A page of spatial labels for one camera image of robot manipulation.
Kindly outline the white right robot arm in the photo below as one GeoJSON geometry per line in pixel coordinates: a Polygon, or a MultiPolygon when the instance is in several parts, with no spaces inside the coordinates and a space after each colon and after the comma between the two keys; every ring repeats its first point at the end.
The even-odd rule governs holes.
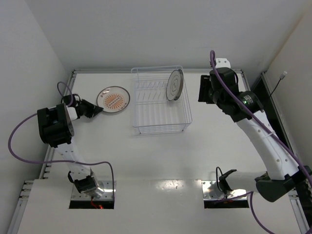
{"type": "Polygon", "coordinates": [[[299,183],[311,181],[311,169],[277,137],[259,98],[251,91],[239,90],[236,72],[229,67],[217,67],[214,52],[210,60],[212,71],[201,76],[198,101],[215,104],[229,115],[247,135],[266,167],[265,172],[251,173],[231,169],[216,180],[219,190],[227,195],[244,189],[275,202],[299,183]]]}

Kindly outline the green rimmed lettered plate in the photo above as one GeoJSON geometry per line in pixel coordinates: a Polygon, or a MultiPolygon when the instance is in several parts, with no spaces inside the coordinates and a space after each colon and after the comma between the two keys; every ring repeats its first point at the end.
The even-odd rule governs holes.
{"type": "Polygon", "coordinates": [[[182,93],[182,90],[183,90],[183,85],[184,85],[184,74],[183,74],[183,71],[182,69],[178,69],[179,71],[179,74],[180,74],[180,86],[179,86],[179,90],[178,90],[178,93],[175,97],[175,100],[178,100],[181,96],[181,93],[182,93]]]}

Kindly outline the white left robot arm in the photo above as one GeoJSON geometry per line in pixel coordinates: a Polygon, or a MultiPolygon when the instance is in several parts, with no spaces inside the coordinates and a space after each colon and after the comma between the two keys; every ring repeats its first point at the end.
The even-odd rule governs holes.
{"type": "Polygon", "coordinates": [[[92,198],[101,198],[104,187],[78,153],[74,143],[72,122],[82,116],[93,118],[102,111],[103,108],[80,99],[78,95],[66,95],[62,98],[61,104],[37,110],[41,140],[56,149],[63,157],[69,168],[68,179],[77,191],[92,198]]]}

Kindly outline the white plate with cloud motif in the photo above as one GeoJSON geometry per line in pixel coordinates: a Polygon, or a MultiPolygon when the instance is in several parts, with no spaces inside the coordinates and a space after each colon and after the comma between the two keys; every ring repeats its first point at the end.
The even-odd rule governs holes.
{"type": "Polygon", "coordinates": [[[178,69],[176,69],[172,71],[167,82],[166,96],[168,101],[175,100],[175,97],[179,90],[179,86],[180,86],[180,74],[178,69]]]}

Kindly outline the orange sunburst plate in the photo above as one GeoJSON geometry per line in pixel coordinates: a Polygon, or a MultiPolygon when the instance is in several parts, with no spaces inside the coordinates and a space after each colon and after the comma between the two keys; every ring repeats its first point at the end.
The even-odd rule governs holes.
{"type": "Polygon", "coordinates": [[[129,92],[120,86],[109,86],[100,91],[97,96],[97,106],[103,112],[114,114],[123,111],[130,103],[129,92]]]}

